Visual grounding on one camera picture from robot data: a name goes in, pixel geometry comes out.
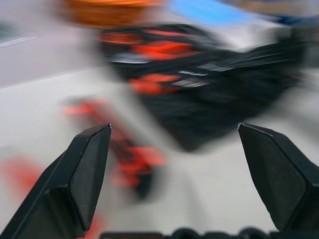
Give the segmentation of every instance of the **orange basket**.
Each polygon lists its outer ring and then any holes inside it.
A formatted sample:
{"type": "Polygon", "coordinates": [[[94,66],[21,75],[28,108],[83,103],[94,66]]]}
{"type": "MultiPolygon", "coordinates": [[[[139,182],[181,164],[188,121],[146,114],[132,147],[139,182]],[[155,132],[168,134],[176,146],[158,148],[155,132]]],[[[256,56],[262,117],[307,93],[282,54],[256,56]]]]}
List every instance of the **orange basket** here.
{"type": "Polygon", "coordinates": [[[89,27],[132,26],[161,0],[65,0],[71,17],[89,27]]]}

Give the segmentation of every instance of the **blue object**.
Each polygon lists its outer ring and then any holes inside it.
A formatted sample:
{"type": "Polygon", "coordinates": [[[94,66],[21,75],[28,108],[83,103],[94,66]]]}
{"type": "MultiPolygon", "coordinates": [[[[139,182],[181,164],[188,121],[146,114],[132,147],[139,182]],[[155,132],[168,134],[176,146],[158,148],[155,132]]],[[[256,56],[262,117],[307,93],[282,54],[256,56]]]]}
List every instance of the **blue object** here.
{"type": "Polygon", "coordinates": [[[230,25],[253,21],[253,15],[216,0],[171,0],[169,9],[207,25],[230,25]]]}

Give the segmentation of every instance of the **blurry background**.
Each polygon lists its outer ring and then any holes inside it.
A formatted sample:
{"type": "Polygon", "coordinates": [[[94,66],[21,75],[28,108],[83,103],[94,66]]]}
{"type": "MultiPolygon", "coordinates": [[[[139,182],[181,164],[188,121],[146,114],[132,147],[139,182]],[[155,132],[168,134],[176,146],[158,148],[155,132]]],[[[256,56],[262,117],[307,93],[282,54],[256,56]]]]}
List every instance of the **blurry background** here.
{"type": "MultiPolygon", "coordinates": [[[[106,177],[94,232],[86,238],[95,239],[106,230],[171,233],[181,226],[199,232],[237,233],[246,226],[275,230],[251,180],[238,133],[192,153],[181,151],[114,70],[97,57],[95,31],[66,20],[59,4],[0,1],[0,21],[12,28],[13,43],[0,47],[0,231],[32,182],[79,133],[63,114],[65,101],[74,96],[107,99],[132,130],[167,159],[152,200],[143,203],[128,202],[129,195],[118,192],[106,177]]],[[[177,4],[150,9],[152,17],[145,21],[194,23],[219,33],[236,50],[268,43],[265,30],[276,27],[254,16],[231,24],[203,24],[176,12],[177,4]]],[[[250,121],[286,134],[316,164],[318,77],[318,70],[305,68],[304,86],[290,90],[270,111],[250,121]]]]}

